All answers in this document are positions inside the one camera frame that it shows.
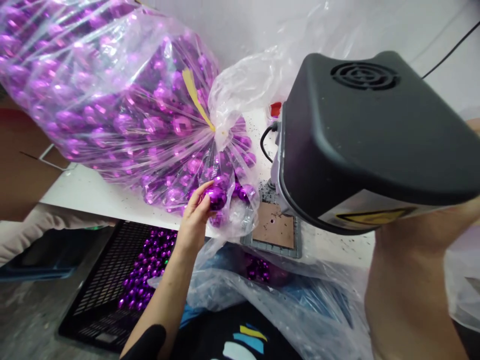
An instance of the white table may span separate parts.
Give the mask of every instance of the white table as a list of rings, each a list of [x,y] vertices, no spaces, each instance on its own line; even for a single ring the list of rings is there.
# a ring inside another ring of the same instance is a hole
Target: white table
[[[247,132],[253,143],[252,152],[257,157],[258,177],[267,181],[270,178],[271,164],[260,150],[260,137],[267,127],[266,112],[260,109],[245,113],[244,117]],[[265,139],[265,147],[272,156],[277,148],[274,140],[275,134],[272,133]],[[177,230],[180,226],[178,215],[147,205],[139,193],[108,184],[95,170],[79,164],[72,164],[70,169],[53,184],[41,202],[168,229]],[[212,237],[215,234],[208,228],[206,235]],[[340,236],[317,229],[313,236],[317,240],[315,256],[320,259],[369,266],[374,244],[372,233],[363,236]]]

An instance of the floor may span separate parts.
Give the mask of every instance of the floor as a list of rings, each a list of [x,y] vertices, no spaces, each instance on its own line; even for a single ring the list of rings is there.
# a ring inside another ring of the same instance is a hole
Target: floor
[[[67,279],[0,282],[0,360],[118,359],[118,355],[94,354],[55,338],[77,288],[89,274],[112,231],[112,228],[97,231],[94,246]]]

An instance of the black cable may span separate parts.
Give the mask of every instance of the black cable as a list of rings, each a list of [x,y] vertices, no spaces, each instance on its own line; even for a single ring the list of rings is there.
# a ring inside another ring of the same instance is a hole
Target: black cable
[[[273,163],[274,161],[270,158],[270,156],[267,154],[267,152],[265,151],[265,147],[264,147],[264,140],[265,140],[265,137],[267,137],[268,133],[270,131],[272,132],[276,132],[277,130],[279,129],[279,123],[277,121],[275,121],[272,125],[270,125],[269,127],[267,127],[265,129],[265,131],[263,132],[263,135],[261,136],[260,138],[260,148],[261,148],[261,151],[263,152],[263,155],[265,155],[265,157],[268,159],[268,161],[270,161],[271,163]]]
[[[458,47],[480,26],[480,21],[476,23],[476,25],[469,31],[465,34],[464,37],[462,37],[460,39],[460,41],[453,47],[453,49],[447,54],[445,55],[445,57],[440,60],[440,62],[435,65],[433,67],[433,69],[431,69],[429,72],[427,72],[424,76],[422,76],[422,79],[425,79],[428,75],[430,75],[431,73],[433,73],[440,65],[442,65],[444,63],[445,60],[447,60],[449,58],[450,55],[452,55],[454,53],[455,50],[458,49]]]

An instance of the hand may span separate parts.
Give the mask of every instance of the hand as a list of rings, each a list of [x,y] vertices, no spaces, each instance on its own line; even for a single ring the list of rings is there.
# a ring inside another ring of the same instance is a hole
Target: hand
[[[467,124],[480,135],[480,119]],[[377,245],[391,254],[443,257],[447,248],[480,218],[480,197],[462,205],[382,226],[376,232]]]
[[[203,192],[213,183],[213,181],[204,183],[191,196],[181,220],[175,249],[197,256],[204,245],[207,221],[215,212],[210,211],[210,196],[205,195],[200,203],[199,201]]]

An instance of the warning label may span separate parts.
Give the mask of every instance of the warning label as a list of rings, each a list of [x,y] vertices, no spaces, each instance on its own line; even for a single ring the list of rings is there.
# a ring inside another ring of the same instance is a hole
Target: warning label
[[[414,212],[416,207],[404,207],[393,210],[369,211],[360,213],[337,214],[336,217],[363,225],[384,225]]]
[[[426,213],[437,208],[437,206],[399,201],[368,190],[361,190],[320,215],[318,219],[339,228],[373,230],[397,219]]]

